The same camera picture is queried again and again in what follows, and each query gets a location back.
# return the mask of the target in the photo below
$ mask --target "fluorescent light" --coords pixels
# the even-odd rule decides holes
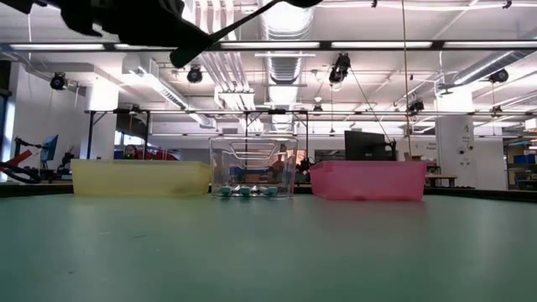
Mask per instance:
[[[196,113],[200,114],[243,114],[242,111],[226,111],[226,110],[219,110],[219,111],[205,111],[205,110],[197,110]]]
[[[504,47],[537,47],[537,41],[459,41],[446,42],[444,48],[504,48]]]
[[[315,54],[304,53],[256,53],[256,58],[314,58]]]
[[[151,111],[151,114],[186,114],[184,110],[162,110],[162,111]]]
[[[430,41],[410,41],[406,48],[429,48]],[[368,48],[404,48],[404,41],[370,41],[370,42],[332,42],[332,48],[368,49]]]
[[[223,49],[315,49],[319,42],[222,42]]]
[[[160,46],[142,46],[142,45],[130,45],[130,44],[115,44],[114,47],[117,50],[173,50],[174,47],[160,47]]]
[[[13,50],[104,50],[103,44],[10,44]]]
[[[160,136],[160,137],[177,137],[177,136],[219,136],[219,133],[153,133],[151,136]]]
[[[314,115],[349,115],[349,114],[354,114],[354,112],[347,112],[347,111],[344,111],[344,112],[326,112],[326,111],[323,111],[323,112],[314,112],[314,111],[310,111],[310,114],[314,114]]]

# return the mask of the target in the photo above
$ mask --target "table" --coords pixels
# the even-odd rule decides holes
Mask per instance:
[[[448,180],[449,181],[449,186],[451,188],[453,188],[453,187],[455,187],[456,176],[442,175],[442,174],[427,174],[425,176],[425,179],[430,180],[430,186],[433,187],[433,188],[436,187],[436,181],[437,180]]]
[[[537,205],[0,199],[0,301],[534,301]]]

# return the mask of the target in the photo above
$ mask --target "cable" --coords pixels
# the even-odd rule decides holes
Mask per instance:
[[[401,0],[401,11],[403,12],[403,53],[404,53],[404,92],[406,95],[406,131],[405,135],[409,138],[409,156],[412,159],[412,148],[410,142],[410,117],[409,117],[409,64],[407,61],[407,49],[406,49],[406,16],[404,15],[404,0]]]
[[[35,71],[35,73],[38,73],[38,74],[42,75],[42,76],[43,76],[44,78],[46,78],[47,80],[50,79],[50,75],[47,75],[47,74],[45,74],[45,73],[43,73],[43,72],[37,70],[37,69],[34,67],[34,65],[33,65],[28,59],[26,59],[23,55],[21,55],[21,54],[19,54],[19,53],[16,53],[16,52],[14,52],[14,54],[15,54],[17,57],[19,57],[20,59],[24,60],[24,62],[26,62],[26,63],[28,64],[28,66],[29,66],[31,69],[33,69],[33,70]],[[44,64],[44,62],[43,62],[42,60],[40,60],[40,61],[41,61],[41,64],[46,68],[46,65]]]
[[[332,110],[332,117],[330,119],[330,133],[334,133],[334,91],[330,90],[330,103]]]
[[[1,170],[0,172],[4,173],[5,175],[11,177],[14,180],[18,180],[20,182],[23,182],[25,184],[30,185],[36,185],[41,182],[41,178],[38,174],[32,173],[26,169],[20,168],[16,165],[7,164],[4,162],[0,162],[0,168],[5,168],[4,170]],[[25,179],[24,177],[20,177],[17,174],[25,174],[29,177],[29,179]]]
[[[30,14],[28,14],[28,42],[32,43],[32,19]],[[28,53],[28,59],[32,59],[32,53]]]
[[[375,111],[373,110],[373,106],[371,106],[371,103],[370,103],[369,100],[368,100],[368,97],[366,96],[365,92],[363,92],[362,85],[360,85],[360,81],[358,80],[358,78],[357,78],[356,75],[354,74],[354,70],[352,70],[352,67],[349,67],[349,69],[351,70],[352,76],[354,76],[354,80],[355,80],[356,83],[358,84],[358,88],[360,88],[360,92],[362,93],[363,99],[366,101],[367,105],[369,106],[369,109],[371,110],[371,112],[373,113],[373,116],[374,116],[375,119],[377,120],[378,125],[379,125],[380,128],[383,130],[384,135],[386,136],[386,138],[388,139],[388,141],[391,142],[392,139],[389,137],[388,133],[386,133],[386,130],[384,129],[383,124],[382,124],[382,123],[380,122],[380,120],[378,119],[377,113],[375,113]]]

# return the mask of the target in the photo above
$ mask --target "transparent bin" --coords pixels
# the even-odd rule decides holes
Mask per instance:
[[[214,196],[291,197],[298,140],[211,138]]]
[[[71,161],[76,195],[186,196],[206,194],[211,167],[168,160]]]

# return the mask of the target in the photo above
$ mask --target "camera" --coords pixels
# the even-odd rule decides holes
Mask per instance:
[[[54,77],[50,80],[50,88],[56,91],[64,91],[67,89],[67,80],[65,79],[65,72],[55,72]]]
[[[188,82],[192,84],[201,82],[201,80],[203,80],[203,75],[201,74],[201,67],[192,66],[190,68],[190,71],[186,75],[186,80],[188,80]]]

